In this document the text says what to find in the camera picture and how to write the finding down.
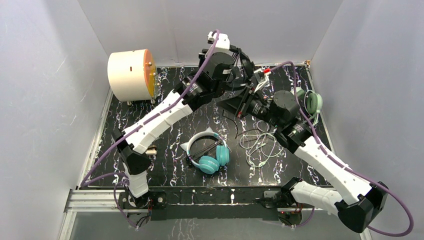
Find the teal cat-ear headphones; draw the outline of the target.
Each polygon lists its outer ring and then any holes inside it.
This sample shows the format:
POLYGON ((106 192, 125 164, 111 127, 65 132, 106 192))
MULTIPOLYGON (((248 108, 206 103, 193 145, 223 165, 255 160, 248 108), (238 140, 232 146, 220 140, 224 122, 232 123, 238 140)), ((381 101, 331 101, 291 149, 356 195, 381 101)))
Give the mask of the teal cat-ear headphones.
POLYGON ((211 127, 196 133, 188 142, 181 144, 180 147, 185 151, 191 164, 208 175, 214 174, 220 167, 224 167, 230 162, 230 148, 225 139, 212 130, 211 127), (192 145, 196 141, 206 137, 215 140, 215 142, 193 153, 191 151, 192 145))

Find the black headphones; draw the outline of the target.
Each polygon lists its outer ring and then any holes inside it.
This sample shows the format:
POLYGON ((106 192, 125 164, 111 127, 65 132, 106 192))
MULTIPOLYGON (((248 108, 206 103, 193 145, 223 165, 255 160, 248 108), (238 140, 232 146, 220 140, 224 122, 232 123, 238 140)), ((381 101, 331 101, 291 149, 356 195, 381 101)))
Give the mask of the black headphones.
POLYGON ((230 45, 229 51, 233 53, 234 64, 233 66, 243 67, 244 74, 248 77, 248 84, 251 84, 251 78, 254 74, 255 64, 250 60, 247 54, 245 54, 241 48, 235 45, 230 45))

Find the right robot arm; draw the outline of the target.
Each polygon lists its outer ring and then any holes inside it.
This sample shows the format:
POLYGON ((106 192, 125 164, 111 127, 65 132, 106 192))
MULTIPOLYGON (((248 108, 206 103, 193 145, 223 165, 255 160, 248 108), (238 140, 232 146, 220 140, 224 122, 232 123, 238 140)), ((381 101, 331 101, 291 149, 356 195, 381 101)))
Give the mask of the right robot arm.
POLYGON ((315 186, 293 177, 272 196, 272 200, 288 207, 298 203, 326 210, 350 230, 361 233, 382 211, 387 193, 381 187, 349 172, 349 168, 315 138, 312 127, 297 117, 300 106, 295 93, 279 90, 264 99, 254 89, 245 87, 237 96, 221 100, 217 105, 236 117, 251 115, 276 129, 273 136, 290 153, 317 170, 333 189, 315 186))

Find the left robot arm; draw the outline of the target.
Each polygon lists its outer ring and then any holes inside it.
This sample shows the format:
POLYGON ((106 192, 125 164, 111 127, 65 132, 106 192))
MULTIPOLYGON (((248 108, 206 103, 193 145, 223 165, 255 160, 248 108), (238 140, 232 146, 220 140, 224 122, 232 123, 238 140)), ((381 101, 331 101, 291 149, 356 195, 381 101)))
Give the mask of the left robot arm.
POLYGON ((152 111, 114 137, 114 147, 123 161, 130 202, 137 208, 149 203, 146 151, 164 132, 201 106, 221 97, 234 78, 237 53, 215 52, 199 57, 199 68, 182 78, 152 111))

